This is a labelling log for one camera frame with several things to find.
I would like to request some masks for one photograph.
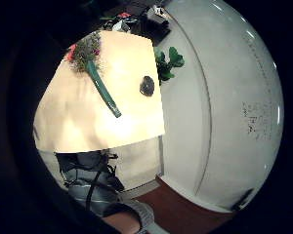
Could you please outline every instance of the black round object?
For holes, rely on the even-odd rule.
[[[154,81],[149,76],[145,76],[143,82],[140,85],[140,92],[148,97],[151,97],[154,93]]]

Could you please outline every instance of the red flower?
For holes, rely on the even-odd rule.
[[[120,18],[129,18],[131,15],[128,13],[121,13],[118,15]]]
[[[73,55],[74,55],[75,49],[76,49],[76,44],[73,44],[69,47],[69,52],[66,57],[68,61],[73,61]]]

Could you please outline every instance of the white object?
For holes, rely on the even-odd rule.
[[[116,23],[111,30],[130,33],[130,27],[124,22],[124,20],[120,20]]]
[[[283,100],[272,57],[254,28],[225,2],[172,1],[172,32],[159,45],[186,64],[161,87],[161,177],[216,212],[241,208],[262,187],[280,144]]]

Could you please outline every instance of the cable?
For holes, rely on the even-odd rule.
[[[100,167],[100,169],[98,170],[98,172],[97,172],[97,174],[96,174],[94,180],[92,180],[92,182],[91,182],[91,186],[90,186],[90,188],[89,188],[89,191],[88,191],[88,194],[87,194],[87,199],[86,199],[86,209],[87,209],[88,211],[90,211],[90,203],[91,203],[91,197],[92,197],[92,194],[93,194],[93,192],[94,192],[94,190],[95,190],[95,187],[96,187],[96,184],[97,184],[97,180],[98,180],[100,174],[102,173],[102,169],[104,168],[104,166],[105,166],[105,164],[102,164],[102,165],[101,165],[101,167]]]

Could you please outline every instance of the flower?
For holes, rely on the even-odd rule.
[[[76,49],[76,44],[73,44],[69,47],[69,52],[67,54],[67,60],[72,62],[73,61],[73,55],[74,55],[74,51]]]

